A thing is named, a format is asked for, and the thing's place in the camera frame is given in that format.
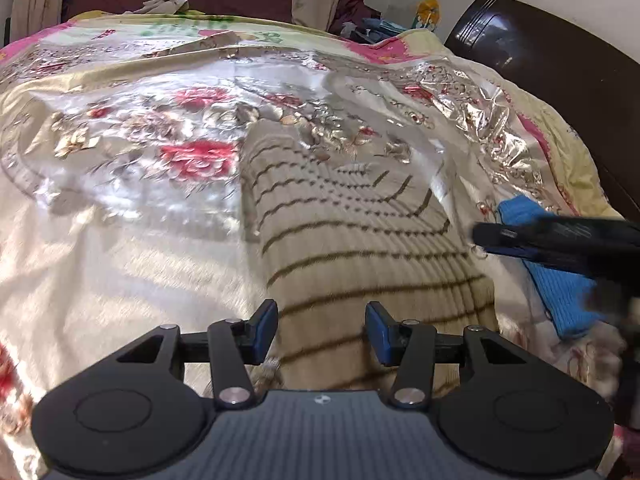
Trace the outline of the beige striped ribbed sweater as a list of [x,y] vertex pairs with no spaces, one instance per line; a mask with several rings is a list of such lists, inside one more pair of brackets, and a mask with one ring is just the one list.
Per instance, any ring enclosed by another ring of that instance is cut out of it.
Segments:
[[272,355],[283,387],[389,385],[364,330],[371,301],[445,334],[496,327],[494,283],[424,178],[387,162],[340,162],[268,119],[248,129],[241,174],[279,307]]

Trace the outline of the pile of clothes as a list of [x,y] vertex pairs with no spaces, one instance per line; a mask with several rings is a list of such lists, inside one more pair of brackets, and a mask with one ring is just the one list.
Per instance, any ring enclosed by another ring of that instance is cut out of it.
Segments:
[[407,27],[384,20],[364,0],[338,0],[328,32],[357,44],[377,44],[406,32]]

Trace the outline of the blue folded garment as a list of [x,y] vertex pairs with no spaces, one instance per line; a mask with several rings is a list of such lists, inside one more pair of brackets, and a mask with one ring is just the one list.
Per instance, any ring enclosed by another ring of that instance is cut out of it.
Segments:
[[[507,226],[524,226],[553,216],[552,212],[523,195],[503,200],[498,205],[498,211],[501,221]],[[524,261],[524,264],[561,339],[584,336],[600,321],[602,316],[586,307],[593,280],[579,274],[549,269],[538,263]]]

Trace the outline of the dark wooden bed headboard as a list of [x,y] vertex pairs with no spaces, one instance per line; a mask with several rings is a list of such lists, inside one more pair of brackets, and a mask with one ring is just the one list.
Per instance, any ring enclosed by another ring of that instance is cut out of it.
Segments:
[[474,0],[445,44],[559,112],[590,151],[612,206],[638,220],[638,62],[518,0]]

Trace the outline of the floral satin bedspread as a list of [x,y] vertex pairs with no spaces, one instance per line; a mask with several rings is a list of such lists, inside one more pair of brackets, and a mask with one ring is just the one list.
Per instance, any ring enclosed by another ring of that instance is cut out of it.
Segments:
[[612,216],[550,104],[420,30],[366,47],[254,18],[93,15],[1,52],[3,478],[43,474],[28,425],[48,390],[157,325],[271,298],[241,174],[262,119],[424,178],[494,283],[494,330],[611,394],[616,331],[561,339],[526,266],[469,237],[519,195]]

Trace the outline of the yellow toy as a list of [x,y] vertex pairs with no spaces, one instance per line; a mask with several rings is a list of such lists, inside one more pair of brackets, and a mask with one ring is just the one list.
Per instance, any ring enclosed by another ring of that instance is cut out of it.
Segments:
[[414,29],[428,29],[434,32],[440,21],[440,6],[438,0],[422,0],[416,7],[416,14],[411,27]]

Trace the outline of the crumpled beige cloth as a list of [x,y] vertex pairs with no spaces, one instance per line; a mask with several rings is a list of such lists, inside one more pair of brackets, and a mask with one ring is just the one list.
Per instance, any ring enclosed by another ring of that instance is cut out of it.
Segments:
[[190,9],[188,0],[146,0],[140,9],[128,11],[128,14],[167,14],[175,15]]

